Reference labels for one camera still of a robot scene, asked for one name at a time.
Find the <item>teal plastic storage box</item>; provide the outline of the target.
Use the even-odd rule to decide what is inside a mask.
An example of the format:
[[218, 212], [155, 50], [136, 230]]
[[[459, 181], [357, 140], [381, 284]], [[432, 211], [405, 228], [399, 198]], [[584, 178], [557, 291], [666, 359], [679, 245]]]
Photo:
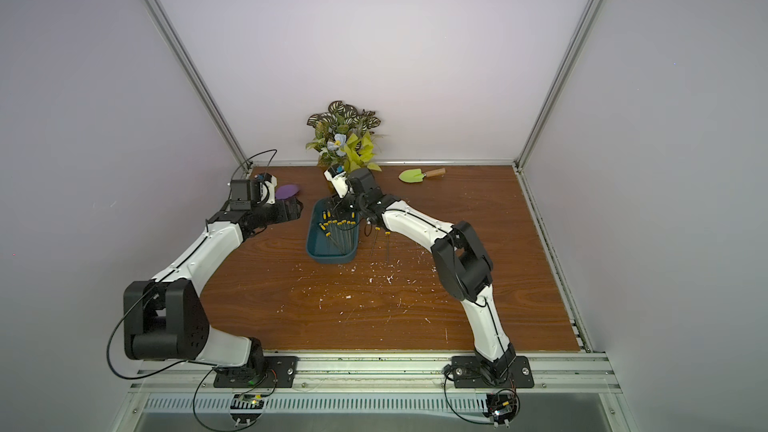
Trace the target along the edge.
[[326, 197], [313, 206], [306, 252], [320, 264], [345, 264], [357, 253], [360, 216], [338, 197]]

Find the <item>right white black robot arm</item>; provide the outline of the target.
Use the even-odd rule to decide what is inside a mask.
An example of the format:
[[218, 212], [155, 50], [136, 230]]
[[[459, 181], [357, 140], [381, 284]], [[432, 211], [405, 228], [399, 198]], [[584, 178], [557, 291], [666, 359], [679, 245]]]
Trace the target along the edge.
[[508, 379], [517, 354], [495, 306], [493, 262], [471, 224], [451, 224], [416, 210], [399, 197], [384, 193], [367, 169], [346, 173], [331, 167], [324, 176], [352, 211], [431, 253], [441, 285], [465, 311], [480, 373], [491, 384]]

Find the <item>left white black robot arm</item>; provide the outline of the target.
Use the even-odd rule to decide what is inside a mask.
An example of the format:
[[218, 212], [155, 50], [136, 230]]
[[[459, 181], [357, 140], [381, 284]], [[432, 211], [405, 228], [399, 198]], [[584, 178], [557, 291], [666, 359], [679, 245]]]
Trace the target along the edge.
[[204, 223], [201, 235], [166, 269], [125, 290], [123, 347], [132, 360], [177, 361], [243, 369], [259, 375], [260, 341], [211, 325], [202, 292], [225, 259], [269, 226], [300, 218], [296, 197], [277, 196], [277, 178], [235, 179], [225, 204]]

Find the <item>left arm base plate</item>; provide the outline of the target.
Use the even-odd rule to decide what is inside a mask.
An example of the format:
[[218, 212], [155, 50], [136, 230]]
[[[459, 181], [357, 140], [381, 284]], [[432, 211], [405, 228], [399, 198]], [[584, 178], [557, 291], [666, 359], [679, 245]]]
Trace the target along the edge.
[[240, 367], [216, 367], [215, 388], [291, 388], [299, 358], [290, 355], [250, 359]]

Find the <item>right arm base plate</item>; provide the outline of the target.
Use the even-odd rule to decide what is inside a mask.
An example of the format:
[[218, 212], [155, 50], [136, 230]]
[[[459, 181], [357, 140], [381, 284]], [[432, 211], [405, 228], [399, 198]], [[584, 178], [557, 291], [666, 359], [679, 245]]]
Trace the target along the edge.
[[532, 389], [535, 386], [529, 360], [520, 355], [513, 359], [502, 357], [495, 362], [477, 356], [453, 356], [447, 371], [450, 381], [459, 389]]

